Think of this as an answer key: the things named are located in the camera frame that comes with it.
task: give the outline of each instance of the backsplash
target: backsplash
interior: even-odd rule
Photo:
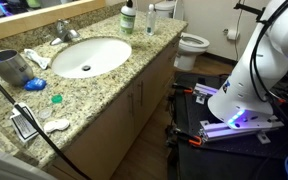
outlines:
[[[70,23],[68,24],[68,28],[78,30],[114,16],[120,12],[120,9],[124,4],[125,3],[118,3],[113,6],[106,6],[95,11],[69,18],[68,20]],[[21,52],[25,48],[35,47],[53,39],[55,39],[55,25],[49,24],[37,29],[0,39],[0,50],[14,49]]]

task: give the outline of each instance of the white sink basin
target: white sink basin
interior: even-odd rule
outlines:
[[[131,46],[118,39],[90,39],[61,52],[52,63],[52,70],[65,78],[98,76],[122,65],[131,52]]]

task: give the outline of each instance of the cabinet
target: cabinet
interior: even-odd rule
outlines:
[[[111,177],[165,94],[178,41],[175,38],[65,152],[92,179]],[[48,172],[61,179],[58,171],[83,179],[61,158]]]

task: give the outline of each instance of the granite countertop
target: granite countertop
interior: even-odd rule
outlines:
[[[36,115],[44,108],[52,108],[50,118],[40,119],[42,126],[55,119],[65,118],[70,121],[68,129],[49,135],[60,149],[65,150],[187,26],[187,23],[158,17],[156,34],[153,36],[145,35],[144,26],[145,14],[138,12],[133,34],[122,35],[119,33],[119,16],[116,15],[78,30],[81,36],[73,42],[56,46],[50,46],[48,42],[37,47],[27,47],[43,57],[54,59],[67,47],[89,38],[114,37],[124,40],[132,46],[132,54],[124,64],[108,73],[91,78],[68,79],[54,74],[50,68],[42,70],[37,64],[26,59],[34,75],[47,81],[44,90],[28,92],[1,79],[0,83],[17,102],[26,103]],[[60,104],[52,104],[51,98],[57,94],[62,95],[63,101]],[[37,136],[26,145],[21,144],[9,121],[11,109],[12,105],[0,93],[0,149],[36,167],[46,168],[57,155],[41,136]]]

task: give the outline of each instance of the floor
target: floor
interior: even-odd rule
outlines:
[[[230,73],[232,65],[199,56],[192,72],[208,75]],[[112,176],[112,180],[166,180],[169,149],[164,145],[165,127],[170,123],[166,111],[166,100],[162,99],[146,126],[135,140],[123,161]]]

